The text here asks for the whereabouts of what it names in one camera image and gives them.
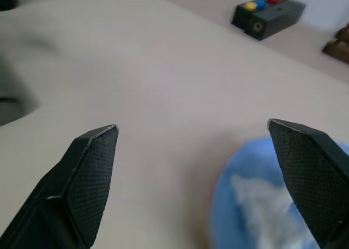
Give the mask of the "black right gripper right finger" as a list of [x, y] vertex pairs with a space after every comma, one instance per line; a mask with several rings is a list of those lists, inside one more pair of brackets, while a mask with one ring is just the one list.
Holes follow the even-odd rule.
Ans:
[[320, 249], [349, 249], [349, 155], [325, 132], [270, 119], [286, 187]]

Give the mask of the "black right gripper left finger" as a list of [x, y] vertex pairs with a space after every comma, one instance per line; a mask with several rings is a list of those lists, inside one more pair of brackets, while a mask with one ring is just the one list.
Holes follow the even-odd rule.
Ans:
[[91, 249], [111, 186], [119, 129], [75, 138], [0, 236], [0, 249]]

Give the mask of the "white tissue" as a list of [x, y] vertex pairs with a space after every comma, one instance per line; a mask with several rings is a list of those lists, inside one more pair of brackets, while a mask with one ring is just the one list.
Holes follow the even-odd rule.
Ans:
[[315, 249], [317, 245], [300, 218], [286, 186], [259, 178], [231, 177], [245, 226], [256, 249]]

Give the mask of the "blue plate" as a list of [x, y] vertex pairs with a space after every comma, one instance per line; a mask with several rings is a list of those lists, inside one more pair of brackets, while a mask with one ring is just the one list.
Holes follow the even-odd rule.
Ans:
[[275, 186], [284, 183], [271, 137], [249, 140], [227, 159], [212, 197], [210, 231], [214, 249], [255, 249], [245, 231], [230, 177], [263, 178]]

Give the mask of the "grey glasses case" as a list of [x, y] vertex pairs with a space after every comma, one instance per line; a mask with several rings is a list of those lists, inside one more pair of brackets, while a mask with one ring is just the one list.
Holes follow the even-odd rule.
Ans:
[[38, 101], [11, 64], [0, 56], [0, 126], [32, 113]]

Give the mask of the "wooden peg dish rack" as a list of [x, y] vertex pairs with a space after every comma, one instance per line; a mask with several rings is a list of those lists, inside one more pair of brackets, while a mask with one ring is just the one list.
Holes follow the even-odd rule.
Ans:
[[349, 23], [335, 33], [334, 39], [326, 43], [322, 52], [349, 65]]

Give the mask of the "black box with round socket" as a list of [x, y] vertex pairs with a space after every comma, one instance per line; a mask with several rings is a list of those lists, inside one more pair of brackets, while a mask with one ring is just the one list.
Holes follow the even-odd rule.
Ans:
[[303, 3], [284, 1], [251, 13], [247, 17], [243, 31], [257, 40], [264, 40], [296, 24], [305, 7]]

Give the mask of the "black box with coloured buttons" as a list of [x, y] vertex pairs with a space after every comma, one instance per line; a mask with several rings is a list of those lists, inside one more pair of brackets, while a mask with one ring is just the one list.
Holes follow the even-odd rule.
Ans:
[[235, 8], [231, 24], [240, 29], [244, 29], [246, 23], [255, 13], [262, 12], [265, 9], [274, 7], [284, 1], [286, 0], [252, 0], [241, 3]]

